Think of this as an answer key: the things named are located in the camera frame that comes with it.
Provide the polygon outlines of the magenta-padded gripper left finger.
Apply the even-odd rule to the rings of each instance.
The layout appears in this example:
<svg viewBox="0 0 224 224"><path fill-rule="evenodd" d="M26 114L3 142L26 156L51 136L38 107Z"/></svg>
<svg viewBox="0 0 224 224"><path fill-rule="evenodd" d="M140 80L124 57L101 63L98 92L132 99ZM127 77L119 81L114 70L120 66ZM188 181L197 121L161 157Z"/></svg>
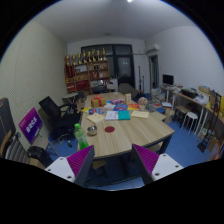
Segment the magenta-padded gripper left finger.
<svg viewBox="0 0 224 224"><path fill-rule="evenodd" d="M69 157L59 157L46 168L46 171L76 185L84 186L94 155L94 146L91 145Z"/></svg>

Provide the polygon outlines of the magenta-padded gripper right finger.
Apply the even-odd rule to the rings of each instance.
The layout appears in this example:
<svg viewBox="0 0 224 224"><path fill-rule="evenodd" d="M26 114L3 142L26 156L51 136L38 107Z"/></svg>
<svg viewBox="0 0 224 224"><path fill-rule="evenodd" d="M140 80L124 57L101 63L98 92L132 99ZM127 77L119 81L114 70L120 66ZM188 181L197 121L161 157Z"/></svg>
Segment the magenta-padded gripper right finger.
<svg viewBox="0 0 224 224"><path fill-rule="evenodd" d="M168 154L158 155L136 144L132 145L132 155L145 185L182 169L182 166Z"/></svg>

